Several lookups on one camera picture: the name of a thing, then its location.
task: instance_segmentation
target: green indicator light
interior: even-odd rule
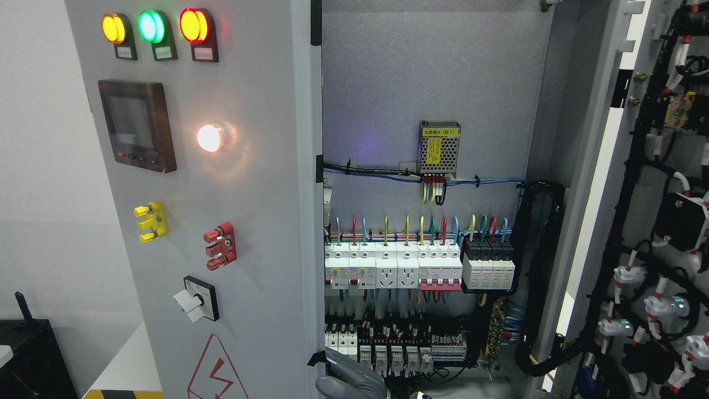
[[[153,10],[146,10],[138,16],[138,31],[148,43],[160,43],[165,37],[165,22]]]

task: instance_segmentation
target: electrical hazard warning sign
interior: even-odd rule
[[[187,386],[189,399],[248,399],[224,344],[212,334]]]

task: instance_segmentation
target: gray metal panel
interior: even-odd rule
[[[176,36],[179,59],[163,62],[140,37],[139,60],[117,60],[101,34],[106,12],[126,13],[136,29],[145,2],[66,4],[165,397],[186,396],[212,333],[252,398],[315,397],[317,371],[304,366],[323,342],[319,114],[312,108],[320,80],[318,51],[308,45],[309,5],[202,1],[218,31],[220,62],[212,64],[193,62],[180,36],[179,13],[193,5],[187,1],[150,4],[167,13]],[[113,161],[96,88],[106,78],[164,85],[177,171],[161,175]],[[210,154],[196,145],[196,130],[213,123],[233,137]],[[169,232],[142,245],[133,208],[151,200],[163,202]],[[202,234],[225,221],[235,225],[238,260],[208,272]],[[216,286],[218,322],[191,324],[174,303],[188,274]]]
[[[458,177],[525,175],[550,13],[529,1],[403,0],[327,1],[324,12],[326,160],[415,161],[419,121],[450,120],[463,132]],[[388,214],[401,231],[407,213],[413,231],[421,214],[426,227],[445,214],[465,229],[473,212],[511,220],[517,204],[513,185],[452,187],[444,207],[431,207],[419,185],[325,176],[332,215],[366,217],[373,229]]]

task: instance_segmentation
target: yellow wire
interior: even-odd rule
[[[475,235],[475,215],[470,216],[470,235],[468,236],[468,242],[473,242],[473,236]]]
[[[386,243],[388,236],[389,236],[389,216],[385,216],[384,217],[384,246],[388,245]]]
[[[421,235],[421,241],[418,243],[418,245],[423,245],[423,216],[421,217],[421,223],[419,224],[418,231],[420,231],[419,235]]]
[[[408,215],[406,215],[406,228],[404,231],[406,232],[406,243],[404,245],[408,246]]]

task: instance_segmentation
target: yellow black hazard stripe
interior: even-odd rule
[[[164,399],[162,392],[144,390],[97,390],[86,393],[84,399]]]

